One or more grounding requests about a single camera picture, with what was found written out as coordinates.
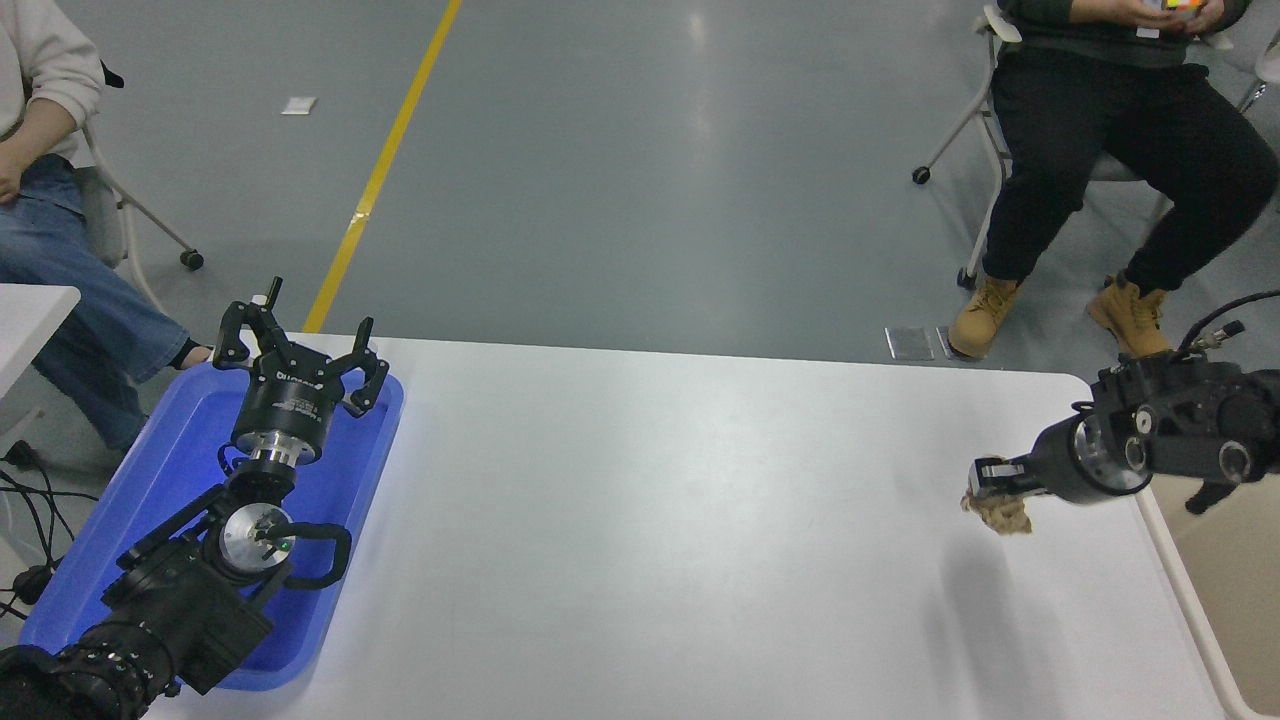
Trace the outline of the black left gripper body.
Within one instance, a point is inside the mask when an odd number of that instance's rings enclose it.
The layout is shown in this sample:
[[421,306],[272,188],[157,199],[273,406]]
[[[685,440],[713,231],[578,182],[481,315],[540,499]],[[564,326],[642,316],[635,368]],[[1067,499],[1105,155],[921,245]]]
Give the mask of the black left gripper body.
[[321,456],[333,413],[343,397],[332,357],[312,350],[275,350],[250,366],[250,387],[232,430],[246,455],[273,434],[291,437],[302,456]]

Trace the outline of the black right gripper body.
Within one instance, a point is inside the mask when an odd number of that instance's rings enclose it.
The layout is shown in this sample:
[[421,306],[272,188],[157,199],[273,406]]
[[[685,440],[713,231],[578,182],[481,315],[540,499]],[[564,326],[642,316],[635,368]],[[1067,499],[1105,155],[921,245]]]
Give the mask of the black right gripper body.
[[1138,492],[1138,471],[1111,455],[1096,416],[1071,416],[1039,433],[1030,452],[1030,474],[1047,493],[1075,505]]

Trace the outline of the person's right hand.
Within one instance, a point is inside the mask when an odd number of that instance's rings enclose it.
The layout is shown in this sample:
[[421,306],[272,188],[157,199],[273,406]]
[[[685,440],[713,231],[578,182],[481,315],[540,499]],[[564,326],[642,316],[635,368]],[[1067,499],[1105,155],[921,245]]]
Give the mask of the person's right hand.
[[1073,1],[1070,19],[1074,23],[1108,23],[1158,29],[1174,20],[1174,17],[1158,3],[1149,5],[1147,1]]

